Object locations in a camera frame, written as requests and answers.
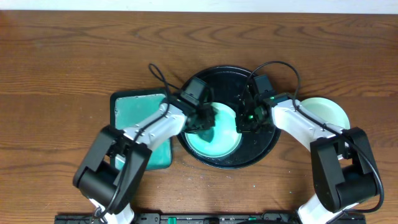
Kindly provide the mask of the green yellow sponge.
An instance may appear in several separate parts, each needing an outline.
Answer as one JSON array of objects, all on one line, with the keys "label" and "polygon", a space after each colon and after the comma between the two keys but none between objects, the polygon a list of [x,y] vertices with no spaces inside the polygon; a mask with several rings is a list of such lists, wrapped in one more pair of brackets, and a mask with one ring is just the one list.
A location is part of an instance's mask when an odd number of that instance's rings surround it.
[{"label": "green yellow sponge", "polygon": [[197,132],[197,136],[205,142],[212,142],[215,136],[214,128],[199,131]]}]

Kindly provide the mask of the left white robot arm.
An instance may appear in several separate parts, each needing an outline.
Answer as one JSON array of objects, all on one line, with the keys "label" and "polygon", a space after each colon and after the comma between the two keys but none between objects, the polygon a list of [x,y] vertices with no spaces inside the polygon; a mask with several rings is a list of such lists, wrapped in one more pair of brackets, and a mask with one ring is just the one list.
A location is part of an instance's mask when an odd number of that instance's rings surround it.
[{"label": "left white robot arm", "polygon": [[91,221],[131,223],[130,202],[151,154],[181,132],[197,133],[215,125],[211,103],[174,98],[134,126],[105,126],[96,136],[73,177],[73,185],[96,207]]}]

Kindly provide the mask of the mint green plate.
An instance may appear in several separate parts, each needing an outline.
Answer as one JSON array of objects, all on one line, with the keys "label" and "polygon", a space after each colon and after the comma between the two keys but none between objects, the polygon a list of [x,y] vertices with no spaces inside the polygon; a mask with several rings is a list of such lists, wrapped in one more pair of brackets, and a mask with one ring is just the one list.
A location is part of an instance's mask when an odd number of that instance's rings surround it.
[{"label": "mint green plate", "polygon": [[346,112],[334,101],[327,98],[314,97],[303,100],[301,105],[331,124],[345,129],[351,128]]},{"label": "mint green plate", "polygon": [[197,134],[185,133],[187,144],[201,156],[216,158],[233,152],[241,141],[242,134],[236,130],[236,113],[222,103],[212,103],[215,110],[215,136],[212,142],[205,142]]}]

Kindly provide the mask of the mint green plate top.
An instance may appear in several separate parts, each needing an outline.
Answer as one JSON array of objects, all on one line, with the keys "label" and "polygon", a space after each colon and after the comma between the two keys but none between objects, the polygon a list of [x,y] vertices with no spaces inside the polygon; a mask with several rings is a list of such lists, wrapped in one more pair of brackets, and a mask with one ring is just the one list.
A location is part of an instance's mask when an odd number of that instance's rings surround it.
[{"label": "mint green plate top", "polygon": [[212,142],[205,142],[197,134],[185,133],[187,144],[201,156],[216,158],[233,152],[241,141],[242,134],[236,130],[236,113],[222,103],[212,103],[215,110],[215,136]]}]

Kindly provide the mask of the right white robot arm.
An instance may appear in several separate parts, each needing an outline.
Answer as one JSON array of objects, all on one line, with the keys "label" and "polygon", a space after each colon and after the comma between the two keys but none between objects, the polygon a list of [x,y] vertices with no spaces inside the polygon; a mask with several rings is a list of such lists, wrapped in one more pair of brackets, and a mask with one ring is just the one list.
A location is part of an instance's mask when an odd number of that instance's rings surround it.
[{"label": "right white robot arm", "polygon": [[310,151],[314,196],[297,210],[299,223],[333,223],[375,196],[379,210],[384,187],[367,134],[327,123],[306,110],[293,95],[244,90],[236,118],[239,132],[281,129]]}]

